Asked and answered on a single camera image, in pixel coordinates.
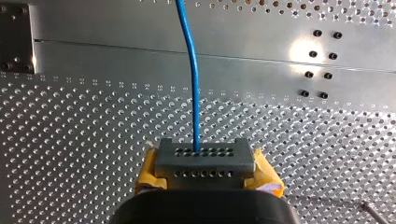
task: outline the blue wire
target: blue wire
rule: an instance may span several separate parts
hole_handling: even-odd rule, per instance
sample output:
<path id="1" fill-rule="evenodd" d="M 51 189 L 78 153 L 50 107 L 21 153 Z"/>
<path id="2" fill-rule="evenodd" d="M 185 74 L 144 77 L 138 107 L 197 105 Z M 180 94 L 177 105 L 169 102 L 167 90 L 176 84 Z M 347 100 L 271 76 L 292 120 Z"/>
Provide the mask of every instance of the blue wire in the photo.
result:
<path id="1" fill-rule="evenodd" d="M 184 38 L 186 39 L 187 49 L 190 57 L 191 68 L 191 86 L 192 86 L 192 128 L 193 128 L 193 147 L 195 152 L 200 150 L 199 142 L 199 77 L 198 62 L 195 53 L 194 40 L 189 26 L 189 20 L 184 8 L 184 0 L 176 0 L 177 14 L 180 19 L 181 28 L 183 29 Z"/>

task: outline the metal wall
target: metal wall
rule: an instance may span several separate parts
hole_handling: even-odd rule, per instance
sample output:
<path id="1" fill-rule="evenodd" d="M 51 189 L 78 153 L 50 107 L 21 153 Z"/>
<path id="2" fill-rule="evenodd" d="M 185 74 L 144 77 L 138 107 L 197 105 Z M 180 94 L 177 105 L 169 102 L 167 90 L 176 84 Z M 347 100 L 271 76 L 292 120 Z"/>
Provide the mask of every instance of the metal wall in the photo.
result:
<path id="1" fill-rule="evenodd" d="M 37 74 L 0 77 L 0 223 L 106 223 L 132 197 L 147 141 L 191 140 L 175 3 L 28 3 Z M 186 8 L 200 54 L 203 140 L 246 137 L 262 148 L 303 223 L 373 223 L 362 201 L 396 222 L 396 2 Z"/>

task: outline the perforated metal sheet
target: perforated metal sheet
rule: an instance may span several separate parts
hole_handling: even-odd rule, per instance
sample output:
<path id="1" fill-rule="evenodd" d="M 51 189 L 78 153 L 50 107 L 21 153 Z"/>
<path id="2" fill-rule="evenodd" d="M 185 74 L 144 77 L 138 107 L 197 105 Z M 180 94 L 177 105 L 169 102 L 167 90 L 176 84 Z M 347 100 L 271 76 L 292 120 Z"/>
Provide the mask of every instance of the perforated metal sheet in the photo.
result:
<path id="1" fill-rule="evenodd" d="M 146 141 L 191 140 L 191 102 L 178 92 L 39 79 L 1 80 L 12 222 L 105 223 L 132 196 Z M 205 96 L 202 107 L 204 141 L 247 137 L 252 147 L 263 147 L 306 222 L 370 222 L 356 206 L 342 207 L 361 200 L 375 202 L 395 220 L 394 114 L 247 104 L 221 96 Z M 306 197 L 322 200 L 312 204 Z"/>
<path id="2" fill-rule="evenodd" d="M 38 74 L 0 77 L 0 223 L 106 223 L 132 197 L 146 141 L 191 140 L 175 5 L 28 2 Z M 203 140 L 261 147 L 303 223 L 373 223 L 363 200 L 395 223 L 396 3 L 186 4 L 201 54 Z M 321 56 L 307 57 L 312 49 Z M 332 51 L 338 60 L 324 58 Z"/>

